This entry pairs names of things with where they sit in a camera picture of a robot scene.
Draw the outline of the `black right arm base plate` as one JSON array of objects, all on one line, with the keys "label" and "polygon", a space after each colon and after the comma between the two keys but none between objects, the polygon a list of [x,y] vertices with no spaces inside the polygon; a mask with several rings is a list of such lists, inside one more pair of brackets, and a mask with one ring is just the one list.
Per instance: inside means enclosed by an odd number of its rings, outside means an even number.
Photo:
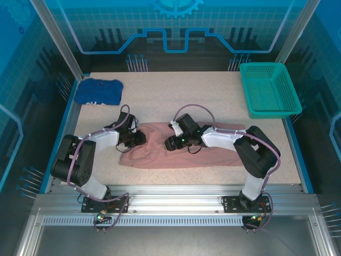
[{"label": "black right arm base plate", "polygon": [[221,204],[225,213],[269,213],[272,210],[269,198],[264,195],[260,195],[254,201],[243,195],[223,196]]}]

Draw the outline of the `pink t-shirt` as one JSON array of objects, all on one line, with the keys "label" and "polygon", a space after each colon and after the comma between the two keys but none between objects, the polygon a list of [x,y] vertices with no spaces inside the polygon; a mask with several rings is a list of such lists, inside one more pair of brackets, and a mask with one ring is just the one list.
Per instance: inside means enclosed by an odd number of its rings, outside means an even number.
[{"label": "pink t-shirt", "polygon": [[197,154],[192,153],[196,147],[192,147],[190,151],[186,147],[175,151],[166,150],[164,142],[174,134],[167,123],[143,123],[139,128],[145,134],[147,142],[122,154],[119,165],[138,169],[242,166],[238,154],[229,149],[203,148]]}]

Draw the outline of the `blue table side trim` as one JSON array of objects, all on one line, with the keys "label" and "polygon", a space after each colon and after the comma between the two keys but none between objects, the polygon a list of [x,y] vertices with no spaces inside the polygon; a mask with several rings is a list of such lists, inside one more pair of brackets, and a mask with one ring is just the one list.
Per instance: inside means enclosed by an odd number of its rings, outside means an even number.
[{"label": "blue table side trim", "polygon": [[308,174],[306,164],[304,162],[303,155],[299,147],[298,140],[297,140],[291,119],[287,117],[287,118],[284,118],[282,122],[285,128],[285,132],[288,138],[290,149],[294,158],[296,169],[297,169],[300,181],[301,181],[302,190],[306,194],[314,194],[315,191],[313,189],[311,179]]},{"label": "blue table side trim", "polygon": [[59,145],[62,141],[62,138],[66,134],[74,134],[75,132],[80,110],[82,107],[80,104],[74,101],[74,96],[77,91],[79,83],[80,81],[75,79],[72,85],[70,96],[67,101],[67,105],[66,105],[66,108],[65,108],[62,120],[61,120],[61,124],[58,130],[57,136],[56,136],[56,140],[55,140],[52,152],[51,152],[51,157],[49,159],[47,169],[45,172],[45,176],[43,178],[43,182],[39,190],[40,194],[48,194],[50,192],[50,189],[53,183],[53,177],[51,176],[51,167],[53,165],[54,159],[58,152]]}]

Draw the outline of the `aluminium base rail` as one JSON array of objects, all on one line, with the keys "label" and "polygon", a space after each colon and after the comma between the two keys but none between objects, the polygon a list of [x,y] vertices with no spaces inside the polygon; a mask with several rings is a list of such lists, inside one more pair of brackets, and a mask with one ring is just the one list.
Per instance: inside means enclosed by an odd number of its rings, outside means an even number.
[{"label": "aluminium base rail", "polygon": [[[221,197],[239,195],[241,186],[227,185],[141,185],[111,186],[114,195],[129,193],[130,215],[223,215]],[[273,214],[321,214],[315,194],[305,194],[300,185],[269,185]],[[39,194],[32,214],[79,215],[78,193],[68,186],[54,186],[49,194]]]}]

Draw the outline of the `aluminium corner post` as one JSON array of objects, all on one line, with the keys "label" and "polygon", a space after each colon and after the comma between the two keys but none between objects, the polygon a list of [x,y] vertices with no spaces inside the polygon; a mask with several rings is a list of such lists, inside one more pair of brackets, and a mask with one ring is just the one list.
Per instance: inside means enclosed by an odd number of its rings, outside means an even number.
[{"label": "aluminium corner post", "polygon": [[83,80],[84,75],[75,59],[66,39],[64,38],[57,22],[55,21],[50,9],[47,7],[44,0],[30,0],[32,6],[37,12],[39,18],[44,24],[46,30],[51,36],[53,42],[60,51],[62,57],[64,58],[66,64],[74,75],[75,79],[80,82]]},{"label": "aluminium corner post", "polygon": [[302,36],[304,29],[306,28],[308,22],[310,21],[313,13],[318,7],[321,0],[307,0],[304,5],[298,19],[296,20],[291,32],[289,33],[282,49],[280,50],[275,62],[284,64],[292,50],[294,49],[296,43]]}]

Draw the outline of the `aluminium lower frame bar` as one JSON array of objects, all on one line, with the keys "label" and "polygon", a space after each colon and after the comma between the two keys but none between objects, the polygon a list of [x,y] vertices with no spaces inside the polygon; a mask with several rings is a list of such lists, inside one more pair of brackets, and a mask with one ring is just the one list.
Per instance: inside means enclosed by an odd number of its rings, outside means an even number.
[{"label": "aluminium lower frame bar", "polygon": [[30,215],[15,256],[34,256],[44,217]]},{"label": "aluminium lower frame bar", "polygon": [[331,235],[327,228],[324,217],[321,215],[308,216],[310,226],[312,229],[313,238],[316,244],[316,251],[318,256],[337,256],[337,250],[332,242]]}]

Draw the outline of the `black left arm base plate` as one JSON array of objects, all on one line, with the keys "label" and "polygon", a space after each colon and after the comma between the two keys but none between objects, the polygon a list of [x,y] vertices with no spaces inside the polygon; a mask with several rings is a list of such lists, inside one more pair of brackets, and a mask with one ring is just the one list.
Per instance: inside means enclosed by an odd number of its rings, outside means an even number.
[{"label": "black left arm base plate", "polygon": [[125,199],[126,197],[123,197],[113,202],[102,203],[85,197],[83,198],[81,213],[100,213],[102,210],[106,210],[108,213],[119,213],[123,206],[123,213],[127,213],[129,201],[124,205]]}]

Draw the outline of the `small green-lit circuit board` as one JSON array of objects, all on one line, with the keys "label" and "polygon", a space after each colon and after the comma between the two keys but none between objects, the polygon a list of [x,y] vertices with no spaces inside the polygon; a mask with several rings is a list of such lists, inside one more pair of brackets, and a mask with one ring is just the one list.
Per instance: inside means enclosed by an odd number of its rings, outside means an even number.
[{"label": "small green-lit circuit board", "polygon": [[101,224],[101,223],[105,223],[105,222],[108,222],[111,219],[112,219],[112,217],[107,216],[107,212],[106,211],[101,211],[95,217],[94,224],[98,225],[98,224]]},{"label": "small green-lit circuit board", "polygon": [[251,222],[257,222],[257,221],[262,221],[264,218],[266,217],[265,214],[258,214],[258,215],[254,215],[251,217],[247,217],[245,222],[246,223],[251,223]]}]

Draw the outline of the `green plastic mesh basket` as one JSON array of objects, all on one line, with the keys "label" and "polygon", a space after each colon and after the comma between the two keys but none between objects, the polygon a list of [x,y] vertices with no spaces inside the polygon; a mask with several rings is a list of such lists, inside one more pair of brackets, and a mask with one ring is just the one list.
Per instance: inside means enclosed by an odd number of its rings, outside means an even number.
[{"label": "green plastic mesh basket", "polygon": [[302,112],[302,105],[284,64],[249,62],[242,63],[239,70],[250,118],[283,119]]}]

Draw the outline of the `folded blue t-shirt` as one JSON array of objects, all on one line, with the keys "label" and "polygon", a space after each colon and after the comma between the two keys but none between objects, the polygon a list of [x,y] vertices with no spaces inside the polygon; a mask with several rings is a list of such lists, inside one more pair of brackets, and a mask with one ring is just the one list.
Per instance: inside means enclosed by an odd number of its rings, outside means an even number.
[{"label": "folded blue t-shirt", "polygon": [[88,78],[79,83],[74,101],[81,105],[119,106],[123,93],[119,80]]}]

